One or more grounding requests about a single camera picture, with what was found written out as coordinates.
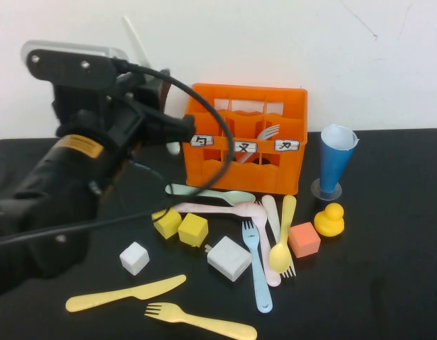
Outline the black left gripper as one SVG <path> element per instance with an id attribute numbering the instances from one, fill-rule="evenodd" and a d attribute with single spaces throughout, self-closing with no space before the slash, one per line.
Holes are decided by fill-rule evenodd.
<path id="1" fill-rule="evenodd" d="M 59 141 L 51 149 L 51 168 L 57 171 L 119 171 L 142 141 L 146 145 L 190 142 L 195 118 L 148 115 L 143 107 L 123 98 L 116 87 L 82 89 L 54 85 L 52 107 L 59 121 Z M 135 100 L 164 113 L 170 83 L 144 75 Z"/>

